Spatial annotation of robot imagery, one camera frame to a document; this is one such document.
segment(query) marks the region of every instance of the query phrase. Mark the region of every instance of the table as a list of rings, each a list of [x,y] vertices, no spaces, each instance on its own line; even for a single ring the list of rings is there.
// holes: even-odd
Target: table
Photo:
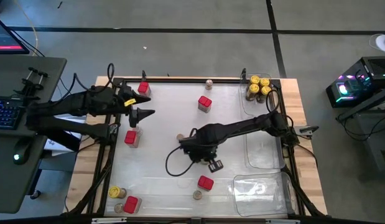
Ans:
[[[34,67],[49,75],[42,82],[44,89],[36,93],[40,97],[38,103],[47,102],[55,91],[66,62],[64,58],[0,55],[0,96],[10,96],[14,94],[13,90],[21,90],[24,87],[21,78],[28,76],[28,67]],[[37,83],[39,78],[34,75],[30,80]],[[26,115],[21,118],[17,130],[0,130],[0,213],[18,212],[47,140],[45,136],[36,136],[28,161],[23,165],[15,165],[12,158],[16,142],[20,136],[34,135],[33,131],[22,125],[25,121]]]
[[[119,78],[140,78],[140,77],[119,77]],[[202,79],[202,77],[149,77],[150,79]],[[213,77],[211,79],[223,79],[223,80],[239,80],[239,78],[219,78]],[[107,77],[98,77],[96,85],[104,85],[107,82]],[[285,109],[287,114],[294,120],[295,126],[306,125],[304,109],[300,98],[299,87],[296,79],[280,79],[282,85],[282,93],[284,97]],[[103,123],[105,117],[88,116],[86,122],[88,124]],[[92,141],[85,141],[80,147],[91,144]],[[300,144],[312,151],[312,145],[309,140],[300,138]],[[73,171],[70,187],[68,190],[67,206],[72,209],[84,196],[86,191],[89,189],[94,176],[96,167],[96,161],[98,157],[99,145],[94,145],[88,149],[83,150],[79,153],[75,168]],[[108,148],[104,153],[103,165],[108,157]],[[295,147],[295,161],[297,166],[297,172],[299,175],[300,185],[310,198],[310,200],[316,205],[316,207],[323,213],[326,213],[326,206],[323,199],[322,188],[320,179],[318,176],[318,170],[315,165],[315,159],[303,149]],[[97,190],[93,212],[96,212],[100,204],[102,186]]]

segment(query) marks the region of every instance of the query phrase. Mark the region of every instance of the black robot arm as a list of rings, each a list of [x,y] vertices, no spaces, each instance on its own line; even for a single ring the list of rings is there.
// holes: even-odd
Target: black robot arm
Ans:
[[[232,124],[207,124],[188,138],[180,139],[180,148],[188,154],[192,162],[209,162],[211,172],[223,168],[221,161],[215,161],[218,145],[228,138],[255,131],[265,131],[271,136],[280,137],[288,132],[284,117],[277,111]]]
[[[32,102],[27,107],[26,126],[38,134],[47,136],[61,145],[77,151],[80,140],[68,132],[91,136],[93,139],[105,142],[109,138],[110,125],[108,124],[81,124],[54,117],[59,114],[84,116],[91,114],[109,115],[125,114],[129,116],[130,127],[135,128],[137,123],[154,110],[133,109],[133,104],[144,103],[151,99],[138,95],[131,90],[126,82],[122,82],[116,94],[110,87],[93,86],[87,91],[70,94],[61,100],[48,103]]]

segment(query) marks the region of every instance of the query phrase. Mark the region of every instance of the red cube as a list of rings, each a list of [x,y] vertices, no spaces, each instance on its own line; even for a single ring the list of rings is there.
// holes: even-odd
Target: red cube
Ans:
[[[213,184],[215,184],[215,182],[212,179],[205,177],[204,175],[201,175],[198,181],[198,187],[207,191],[211,190]]]
[[[123,206],[123,211],[130,214],[137,213],[138,209],[140,208],[141,202],[141,198],[129,196]]]
[[[149,96],[151,94],[149,84],[147,82],[140,82],[140,85],[138,86],[138,92],[140,95]]]
[[[198,109],[207,113],[210,111],[210,108],[211,108],[211,99],[205,96],[201,96],[198,100]]]
[[[138,147],[138,134],[137,131],[128,131],[126,133],[126,137],[124,138],[124,143],[126,143],[129,147]]]

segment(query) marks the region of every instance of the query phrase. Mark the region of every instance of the gray floor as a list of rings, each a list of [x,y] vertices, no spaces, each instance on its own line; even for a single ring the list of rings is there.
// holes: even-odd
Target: gray floor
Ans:
[[[269,29],[265,0],[19,0],[35,26]],[[272,0],[278,29],[385,30],[385,0]],[[0,18],[9,26],[29,26],[6,1]],[[20,32],[34,43],[31,32]],[[271,34],[131,34],[39,32],[39,49],[65,57],[63,79],[77,72],[86,85],[104,75],[113,62],[117,75],[227,76],[243,67],[279,77]],[[334,121],[325,88],[362,56],[384,55],[366,35],[280,35],[288,78],[297,78],[307,122],[318,125],[313,148],[318,158],[328,212],[333,217],[385,222],[385,182],[360,179],[369,163],[363,145],[348,138]],[[59,173],[41,179],[45,191],[68,187]],[[46,200],[25,199],[19,213],[0,218],[60,213],[66,190]],[[30,212],[29,208],[45,208]]]

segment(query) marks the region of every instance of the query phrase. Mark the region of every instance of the monitor screen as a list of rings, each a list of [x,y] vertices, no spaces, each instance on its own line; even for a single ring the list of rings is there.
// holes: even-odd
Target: monitor screen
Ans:
[[[29,51],[0,21],[0,54],[28,54]]]

